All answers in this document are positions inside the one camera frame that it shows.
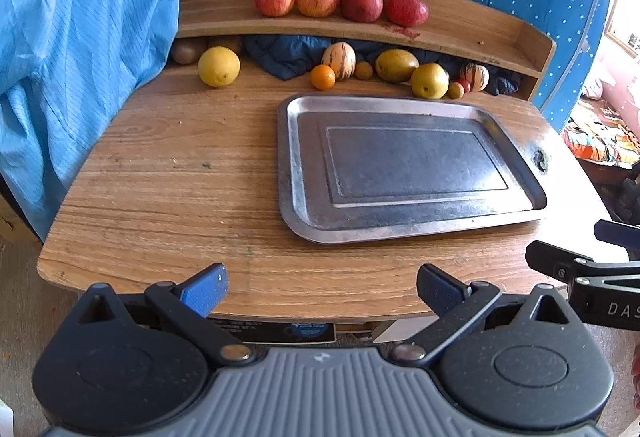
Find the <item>small tan round fruit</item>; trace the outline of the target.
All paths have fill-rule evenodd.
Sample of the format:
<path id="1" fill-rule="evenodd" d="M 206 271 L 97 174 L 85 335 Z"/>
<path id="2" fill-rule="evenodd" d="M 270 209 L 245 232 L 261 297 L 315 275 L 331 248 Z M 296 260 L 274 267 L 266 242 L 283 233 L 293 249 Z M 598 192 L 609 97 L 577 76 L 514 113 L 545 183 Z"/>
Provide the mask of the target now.
<path id="1" fill-rule="evenodd" d="M 450 82 L 448 91 L 447 91 L 447 96 L 451 100 L 461 99 L 464 95 L 465 95 L 465 88 L 461 84 L 461 82 L 457 82 L 456 80 L 454 80 L 453 82 Z"/>

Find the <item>yellow pear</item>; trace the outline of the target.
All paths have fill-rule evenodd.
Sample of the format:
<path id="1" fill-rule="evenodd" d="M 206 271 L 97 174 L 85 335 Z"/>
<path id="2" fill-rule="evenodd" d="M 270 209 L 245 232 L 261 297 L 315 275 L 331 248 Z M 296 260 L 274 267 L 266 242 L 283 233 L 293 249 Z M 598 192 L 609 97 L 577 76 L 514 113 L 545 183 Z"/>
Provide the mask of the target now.
<path id="1" fill-rule="evenodd" d="M 449 74 L 437 63 L 420 65 L 410 79 L 410 86 L 417 98 L 439 100 L 449 88 Z"/>

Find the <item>large yellow lemon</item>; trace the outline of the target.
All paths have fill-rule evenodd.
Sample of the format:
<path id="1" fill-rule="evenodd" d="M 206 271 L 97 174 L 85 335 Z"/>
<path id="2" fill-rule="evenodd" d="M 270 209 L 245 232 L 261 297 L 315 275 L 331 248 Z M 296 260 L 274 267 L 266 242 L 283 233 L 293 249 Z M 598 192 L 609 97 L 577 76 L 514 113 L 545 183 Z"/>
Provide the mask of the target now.
<path id="1" fill-rule="evenodd" d="M 198 76 L 213 88 L 231 85 L 241 70 L 240 58 L 229 48 L 216 46 L 207 49 L 198 60 Z"/>

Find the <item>olive green mango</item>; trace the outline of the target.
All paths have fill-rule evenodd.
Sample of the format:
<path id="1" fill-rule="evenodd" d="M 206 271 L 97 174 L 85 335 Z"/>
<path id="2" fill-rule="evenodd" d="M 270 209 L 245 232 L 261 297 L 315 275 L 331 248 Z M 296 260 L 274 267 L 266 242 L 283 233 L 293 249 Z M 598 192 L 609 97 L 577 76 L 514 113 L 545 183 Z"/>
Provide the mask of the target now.
<path id="1" fill-rule="evenodd" d="M 408 82 L 419 66 L 419 60 L 408 50 L 390 49 L 376 58 L 374 68 L 376 75 L 385 82 L 402 84 Z"/>

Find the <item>small brown round fruit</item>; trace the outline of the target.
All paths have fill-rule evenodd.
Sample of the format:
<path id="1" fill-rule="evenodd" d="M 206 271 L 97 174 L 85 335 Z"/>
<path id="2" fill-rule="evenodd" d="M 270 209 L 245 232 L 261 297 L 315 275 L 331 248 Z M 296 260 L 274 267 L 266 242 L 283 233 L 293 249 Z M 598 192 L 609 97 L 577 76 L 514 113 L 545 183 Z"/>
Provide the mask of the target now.
<path id="1" fill-rule="evenodd" d="M 355 66 L 354 76 L 359 80 L 369 80 L 374 73 L 373 67 L 367 61 L 358 62 Z"/>

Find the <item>small orange tangerine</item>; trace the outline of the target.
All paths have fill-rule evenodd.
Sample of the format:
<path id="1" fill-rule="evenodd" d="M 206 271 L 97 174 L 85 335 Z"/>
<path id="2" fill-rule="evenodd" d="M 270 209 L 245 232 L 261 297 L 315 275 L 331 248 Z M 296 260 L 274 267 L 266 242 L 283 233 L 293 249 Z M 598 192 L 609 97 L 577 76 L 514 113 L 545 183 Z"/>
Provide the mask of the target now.
<path id="1" fill-rule="evenodd" d="M 326 64 L 314 67 L 309 73 L 309 79 L 311 85 L 321 91 L 331 89 L 336 83 L 336 75 L 333 68 Z"/>

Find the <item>striped pepino melon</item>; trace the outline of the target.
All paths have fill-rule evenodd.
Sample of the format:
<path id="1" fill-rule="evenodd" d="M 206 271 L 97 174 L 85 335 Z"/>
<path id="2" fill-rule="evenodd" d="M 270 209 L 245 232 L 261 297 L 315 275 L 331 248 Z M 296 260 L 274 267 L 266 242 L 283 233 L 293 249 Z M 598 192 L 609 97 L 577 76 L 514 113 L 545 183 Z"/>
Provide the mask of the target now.
<path id="1" fill-rule="evenodd" d="M 334 42 L 324 50 L 321 63 L 332 68 L 336 80 L 349 79 L 355 73 L 356 52 L 346 41 Z"/>
<path id="2" fill-rule="evenodd" d="M 483 91 L 488 86 L 489 71 L 483 64 L 467 63 L 460 68 L 460 77 L 469 83 L 471 91 Z"/>

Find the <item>colourful bedding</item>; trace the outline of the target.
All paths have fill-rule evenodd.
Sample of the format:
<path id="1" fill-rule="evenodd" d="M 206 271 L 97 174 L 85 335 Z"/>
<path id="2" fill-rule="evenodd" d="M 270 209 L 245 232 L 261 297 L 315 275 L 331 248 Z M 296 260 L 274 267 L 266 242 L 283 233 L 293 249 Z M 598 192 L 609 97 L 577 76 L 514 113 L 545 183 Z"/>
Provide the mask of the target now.
<path id="1" fill-rule="evenodd" d="M 578 160 L 630 169 L 639 162 L 639 137 L 605 99 L 600 78 L 588 77 L 561 137 Z"/>

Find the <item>steel rectangular tray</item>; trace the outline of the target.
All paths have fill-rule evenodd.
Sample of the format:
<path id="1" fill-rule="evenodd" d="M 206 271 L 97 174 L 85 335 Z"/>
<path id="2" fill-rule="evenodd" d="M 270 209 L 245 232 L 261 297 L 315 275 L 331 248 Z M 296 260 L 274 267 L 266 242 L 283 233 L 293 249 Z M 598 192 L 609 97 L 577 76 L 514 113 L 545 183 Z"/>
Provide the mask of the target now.
<path id="1" fill-rule="evenodd" d="M 474 105 L 299 94 L 278 108 L 280 214 L 299 237 L 347 244 L 528 223 L 537 168 Z"/>

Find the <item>red cherry tomato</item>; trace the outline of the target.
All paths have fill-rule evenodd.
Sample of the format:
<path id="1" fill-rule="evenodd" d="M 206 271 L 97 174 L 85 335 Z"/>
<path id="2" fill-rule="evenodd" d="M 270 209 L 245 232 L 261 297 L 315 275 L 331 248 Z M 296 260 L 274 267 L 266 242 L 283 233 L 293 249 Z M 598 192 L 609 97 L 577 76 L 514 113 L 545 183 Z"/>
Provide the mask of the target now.
<path id="1" fill-rule="evenodd" d="M 471 91 L 471 84 L 466 79 L 458 78 L 457 83 L 462 86 L 465 93 L 468 93 Z"/>

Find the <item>dark navy cloth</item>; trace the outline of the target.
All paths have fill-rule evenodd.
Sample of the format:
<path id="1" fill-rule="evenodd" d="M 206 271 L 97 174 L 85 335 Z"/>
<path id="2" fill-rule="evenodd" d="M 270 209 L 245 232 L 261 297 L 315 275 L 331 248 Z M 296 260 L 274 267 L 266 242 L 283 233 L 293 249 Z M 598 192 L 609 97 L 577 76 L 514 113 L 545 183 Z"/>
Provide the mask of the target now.
<path id="1" fill-rule="evenodd" d="M 266 72 L 282 80 L 289 80 L 310 72 L 321 62 L 322 54 L 330 45 L 343 38 L 326 38 L 305 35 L 244 35 L 243 49 Z M 395 45 L 382 42 L 346 39 L 356 52 L 358 62 L 375 64 L 376 58 Z M 451 78 L 458 77 L 460 71 L 470 61 L 450 54 L 418 48 L 397 46 L 408 50 L 421 64 L 438 63 Z M 489 82 L 485 90 L 493 96 L 516 93 L 521 86 L 522 75 L 486 64 Z"/>

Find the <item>wooden curved shelf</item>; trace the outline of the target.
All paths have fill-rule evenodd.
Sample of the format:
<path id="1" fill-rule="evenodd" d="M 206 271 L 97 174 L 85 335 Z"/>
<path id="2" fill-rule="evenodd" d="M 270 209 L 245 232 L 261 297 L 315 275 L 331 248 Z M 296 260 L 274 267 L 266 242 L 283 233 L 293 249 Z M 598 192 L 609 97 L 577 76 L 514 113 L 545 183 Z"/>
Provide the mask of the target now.
<path id="1" fill-rule="evenodd" d="M 521 74 L 518 97 L 534 97 L 555 53 L 550 36 L 472 0 L 420 1 L 430 8 L 427 21 L 402 28 L 385 18 L 371 24 L 350 22 L 339 13 L 314 19 L 294 10 L 283 18 L 267 18 L 254 0 L 180 0 L 177 35 L 309 35 L 419 48 Z"/>

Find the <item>rightmost red apple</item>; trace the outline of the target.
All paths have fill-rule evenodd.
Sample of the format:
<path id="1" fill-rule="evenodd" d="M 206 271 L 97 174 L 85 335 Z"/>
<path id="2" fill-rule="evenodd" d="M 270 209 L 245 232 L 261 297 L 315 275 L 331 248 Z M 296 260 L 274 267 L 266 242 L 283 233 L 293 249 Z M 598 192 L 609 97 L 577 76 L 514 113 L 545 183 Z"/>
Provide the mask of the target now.
<path id="1" fill-rule="evenodd" d="M 424 24 L 428 19 L 428 5 L 420 0 L 384 0 L 386 19 L 402 27 Z"/>

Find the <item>light blue garment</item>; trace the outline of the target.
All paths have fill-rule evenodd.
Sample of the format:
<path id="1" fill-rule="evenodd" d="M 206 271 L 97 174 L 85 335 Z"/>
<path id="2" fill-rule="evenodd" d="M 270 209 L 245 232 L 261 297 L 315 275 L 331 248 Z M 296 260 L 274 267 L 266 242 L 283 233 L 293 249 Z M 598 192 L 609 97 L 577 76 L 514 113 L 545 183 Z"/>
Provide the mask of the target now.
<path id="1" fill-rule="evenodd" d="M 163 70 L 180 0 L 1 0 L 1 176 L 45 238 L 82 164 Z"/>

